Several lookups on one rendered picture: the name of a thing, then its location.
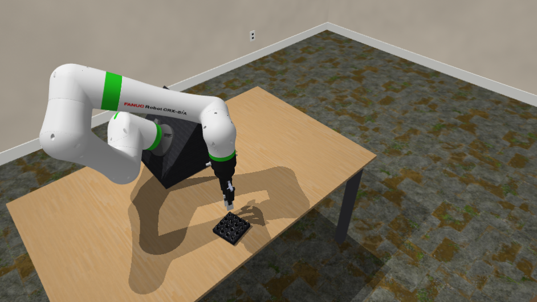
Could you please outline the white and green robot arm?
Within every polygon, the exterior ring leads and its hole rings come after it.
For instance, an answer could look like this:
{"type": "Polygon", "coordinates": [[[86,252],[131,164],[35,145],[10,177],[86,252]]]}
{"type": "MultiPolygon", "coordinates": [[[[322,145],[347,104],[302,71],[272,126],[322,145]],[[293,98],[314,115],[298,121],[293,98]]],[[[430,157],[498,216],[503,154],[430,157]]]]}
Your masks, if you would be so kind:
{"type": "Polygon", "coordinates": [[[221,173],[235,168],[237,131],[219,97],[172,91],[78,64],[64,64],[51,74],[40,145],[53,158],[92,168],[116,184],[131,183],[140,173],[142,151],[167,154],[174,131],[158,119],[128,112],[202,124],[206,166],[221,173]],[[109,121],[108,143],[91,131],[93,109],[119,111],[109,121]]]}

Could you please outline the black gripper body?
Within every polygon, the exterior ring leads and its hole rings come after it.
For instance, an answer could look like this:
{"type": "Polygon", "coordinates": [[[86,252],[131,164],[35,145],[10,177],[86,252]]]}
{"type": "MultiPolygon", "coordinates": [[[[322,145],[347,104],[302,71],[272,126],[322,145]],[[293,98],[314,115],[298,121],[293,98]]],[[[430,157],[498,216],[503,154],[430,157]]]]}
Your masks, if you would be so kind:
{"type": "Polygon", "coordinates": [[[230,183],[232,183],[231,177],[234,175],[234,173],[235,173],[235,168],[232,169],[231,171],[224,172],[224,173],[217,172],[217,171],[214,170],[215,176],[220,178],[220,179],[223,179],[224,183],[225,183],[225,186],[228,186],[228,181],[230,181],[230,183]]]}

